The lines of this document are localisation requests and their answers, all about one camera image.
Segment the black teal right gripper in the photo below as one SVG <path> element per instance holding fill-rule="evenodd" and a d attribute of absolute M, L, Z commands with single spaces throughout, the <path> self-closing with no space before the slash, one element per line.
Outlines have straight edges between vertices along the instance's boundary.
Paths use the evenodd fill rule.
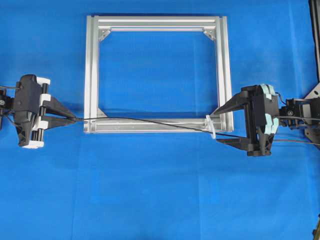
<path fill-rule="evenodd" d="M 274 87 L 264 83 L 243 87 L 241 92 L 210 116 L 238 110 L 244 110 L 247 138 L 219 138 L 216 141 L 246 151 L 249 157 L 271 155 L 272 143 L 279 127 L 279 103 Z"/>

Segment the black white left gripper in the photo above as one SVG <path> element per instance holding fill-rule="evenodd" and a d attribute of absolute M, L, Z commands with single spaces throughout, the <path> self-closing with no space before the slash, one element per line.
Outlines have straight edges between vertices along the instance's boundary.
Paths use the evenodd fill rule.
<path fill-rule="evenodd" d="M 18 145 L 22 148 L 38 149 L 44 146 L 43 140 L 31 140 L 32 132 L 65 127 L 82 121 L 55 97 L 48 94 L 50 84 L 50 79 L 37 77 L 34 74 L 23 75 L 16 83 L 13 120 L 18 136 Z M 63 118 L 44 115 L 40 119 L 38 114 L 41 107 L 44 107 L 48 114 Z"/>

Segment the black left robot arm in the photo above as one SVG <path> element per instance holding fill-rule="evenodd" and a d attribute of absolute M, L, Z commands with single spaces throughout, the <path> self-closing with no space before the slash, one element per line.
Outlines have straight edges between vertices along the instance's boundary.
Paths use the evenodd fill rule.
<path fill-rule="evenodd" d="M 15 86 L 0 87 L 0 118 L 11 121 L 18 146 L 44 146 L 44 132 L 82 121 L 49 94 L 51 80 L 34 74 L 23 75 Z"/>

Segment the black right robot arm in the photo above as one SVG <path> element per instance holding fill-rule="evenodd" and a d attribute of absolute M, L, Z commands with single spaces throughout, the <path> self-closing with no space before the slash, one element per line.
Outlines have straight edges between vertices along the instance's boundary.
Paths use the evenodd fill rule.
<path fill-rule="evenodd" d="M 246 86 L 215 113 L 244 111 L 246 136 L 218 139 L 219 143 L 246 151 L 248 156 L 271 155 L 279 126 L 304 130 L 308 143 L 320 146 L 320 98 L 292 98 L 279 107 L 280 94 L 269 84 Z"/>

